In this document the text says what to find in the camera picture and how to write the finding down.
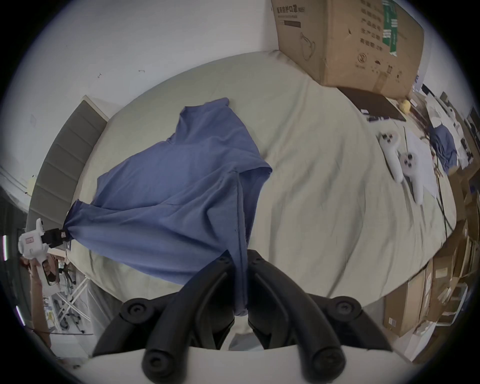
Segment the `clothing pile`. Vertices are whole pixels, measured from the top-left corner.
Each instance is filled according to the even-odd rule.
[[[451,167],[457,165],[457,152],[453,136],[443,124],[436,128],[430,125],[428,131],[430,133],[430,143],[436,151],[444,171],[448,173]]]

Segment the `white vr controller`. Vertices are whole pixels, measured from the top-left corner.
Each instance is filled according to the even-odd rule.
[[[413,199],[418,205],[423,204],[423,183],[420,177],[419,162],[414,153],[407,152],[398,158],[398,146],[400,135],[395,132],[382,133],[379,137],[379,144],[384,152],[390,172],[397,183],[403,181],[403,175],[408,176],[412,182]]]
[[[420,177],[419,162],[414,153],[407,152],[400,155],[400,166],[405,176],[412,182],[413,198],[418,205],[423,204],[423,183]]]
[[[400,161],[398,161],[397,148],[400,145],[400,136],[397,132],[383,133],[379,141],[380,148],[384,152],[385,160],[387,161],[390,172],[392,173],[393,180],[397,183],[403,181],[402,167]]]

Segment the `beige bed sheet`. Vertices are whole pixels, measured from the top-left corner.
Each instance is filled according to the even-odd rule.
[[[249,248],[305,291],[349,295],[367,305],[419,271],[445,241],[437,201],[425,191],[423,206],[415,204],[407,182],[393,181],[376,139],[387,130],[404,137],[404,126],[420,136],[413,120],[367,123],[341,92],[320,86],[278,51],[211,62],[132,101],[108,122],[76,197],[90,202],[98,176],[170,137],[184,106],[221,97],[230,99],[273,168],[260,194]],[[399,150],[405,150],[404,139]],[[454,224],[447,177],[440,186],[446,216]],[[180,288],[75,241],[68,257],[122,301]]]

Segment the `green label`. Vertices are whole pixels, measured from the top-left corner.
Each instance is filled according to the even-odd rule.
[[[398,21],[396,18],[395,3],[392,0],[382,0],[382,5],[384,6],[384,33],[382,42],[390,47],[390,54],[396,56]]]

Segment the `white robotic device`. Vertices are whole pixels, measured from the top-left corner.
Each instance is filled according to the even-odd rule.
[[[42,263],[47,260],[48,244],[44,243],[42,236],[45,232],[43,230],[42,220],[37,219],[36,229],[23,233],[18,239],[18,251],[23,257],[29,260],[37,259],[39,265],[37,267],[38,276],[42,282],[42,292],[44,296],[51,296],[54,293],[60,292],[60,285],[58,282],[50,284],[45,276]]]

